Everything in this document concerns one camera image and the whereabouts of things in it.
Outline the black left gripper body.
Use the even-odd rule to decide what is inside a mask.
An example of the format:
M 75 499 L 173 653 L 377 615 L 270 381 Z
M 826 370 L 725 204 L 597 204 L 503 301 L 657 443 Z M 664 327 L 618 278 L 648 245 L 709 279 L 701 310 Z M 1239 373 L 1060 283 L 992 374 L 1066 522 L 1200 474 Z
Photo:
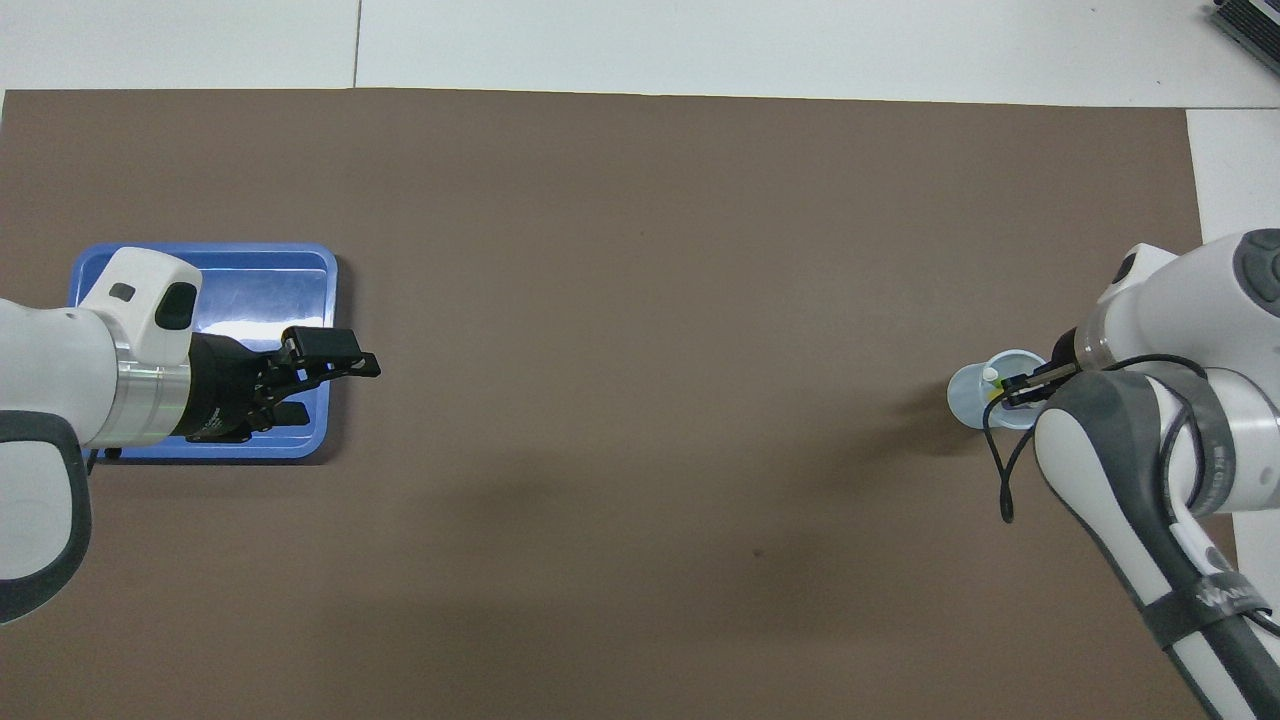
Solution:
M 288 416 L 261 401 L 259 388 L 279 352 L 253 351 L 221 334 L 193 334 L 186 439 L 242 443 L 255 432 L 283 427 Z

